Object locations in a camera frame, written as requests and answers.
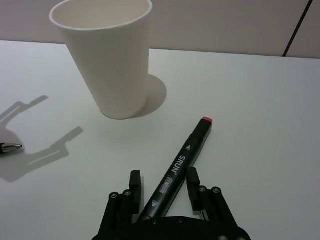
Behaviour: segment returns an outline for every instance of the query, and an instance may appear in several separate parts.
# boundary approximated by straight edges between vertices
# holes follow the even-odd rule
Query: white table
[[[251,239],[319,238],[320,60],[150,50],[149,72],[149,109],[113,120],[65,45],[0,41],[0,114],[17,107],[0,142],[25,145],[0,158],[1,240],[91,239],[109,193],[140,170],[147,202],[203,116],[201,184],[222,188]],[[195,217],[185,185],[168,216]]]

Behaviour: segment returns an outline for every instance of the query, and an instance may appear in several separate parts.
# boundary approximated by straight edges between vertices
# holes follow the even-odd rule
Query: black marker
[[[194,165],[211,132],[212,123],[208,117],[200,120],[144,207],[138,222],[166,216],[186,179],[187,167]]]

